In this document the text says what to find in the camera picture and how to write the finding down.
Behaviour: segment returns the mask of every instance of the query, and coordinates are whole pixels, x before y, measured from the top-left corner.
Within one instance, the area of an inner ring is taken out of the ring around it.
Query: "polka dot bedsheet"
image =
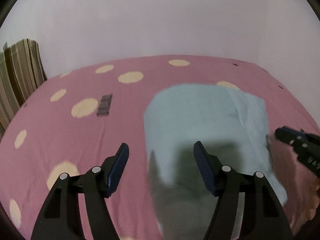
[[[114,155],[122,142],[130,158],[118,190],[107,201],[122,238],[162,239],[148,185],[143,115],[154,95],[177,84],[241,89],[264,99],[269,129],[283,125],[319,134],[304,107],[269,73],[242,61],[187,55],[115,60],[65,73],[45,82],[21,107],[0,143],[0,202],[30,239],[40,208],[58,175],[83,174]],[[112,94],[109,115],[97,116],[103,95]],[[269,137],[277,178],[287,191],[284,206],[297,232],[315,215],[319,180],[290,147]],[[86,239],[92,239],[80,213]]]

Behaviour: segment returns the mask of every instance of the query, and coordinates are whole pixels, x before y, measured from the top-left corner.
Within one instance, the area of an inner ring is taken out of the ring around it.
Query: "striped curtain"
[[[19,108],[45,80],[37,42],[24,39],[0,53],[0,139]]]

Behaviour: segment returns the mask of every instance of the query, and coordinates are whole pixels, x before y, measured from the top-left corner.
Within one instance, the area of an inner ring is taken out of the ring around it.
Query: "brown striped cloth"
[[[19,108],[46,80],[37,42],[23,39],[0,53],[0,140]]]

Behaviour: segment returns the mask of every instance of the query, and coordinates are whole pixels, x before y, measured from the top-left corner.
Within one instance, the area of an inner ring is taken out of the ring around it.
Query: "pink fabric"
[[[171,59],[183,59],[189,66],[172,66]],[[95,70],[112,64],[101,74]],[[118,77],[140,71],[144,78],[123,84]],[[73,71],[45,82],[13,119],[0,143],[0,201],[9,213],[14,199],[21,211],[20,232],[30,239],[38,212],[48,194],[46,180],[63,161],[74,163],[80,174],[115,154],[122,142],[130,147],[130,158],[116,193],[107,200],[108,209],[121,237],[138,240],[161,239],[157,228],[147,178],[147,157],[143,114],[153,96],[176,84],[215,84],[228,81],[244,92],[263,98],[270,132],[283,125],[319,134],[320,130],[304,107],[283,85],[255,64],[203,56],[155,56],[115,60]],[[67,93],[57,102],[51,96],[60,89]],[[113,94],[110,115],[83,118],[71,115],[72,107],[84,98],[100,100]],[[27,130],[20,148],[14,146],[17,134]],[[295,154],[278,142],[273,147],[276,172],[288,194],[285,212],[294,230],[303,210],[314,208],[317,179],[296,160]],[[84,214],[84,201],[81,209]],[[90,230],[83,219],[88,239]]]

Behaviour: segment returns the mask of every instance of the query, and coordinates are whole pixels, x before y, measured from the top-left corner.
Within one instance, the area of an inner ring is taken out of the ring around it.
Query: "silver screw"
[[[95,167],[92,168],[92,172],[93,173],[97,173],[99,171],[101,171],[101,168],[99,166],[95,166]]]
[[[224,166],[222,166],[222,170],[229,172],[229,171],[231,171],[231,168],[228,165],[224,165]]]
[[[257,172],[256,172],[256,176],[257,176],[258,178],[263,178],[263,177],[264,177],[264,174],[263,174],[261,171],[257,171]]]
[[[68,177],[68,173],[61,173],[59,178],[60,179],[66,179]]]

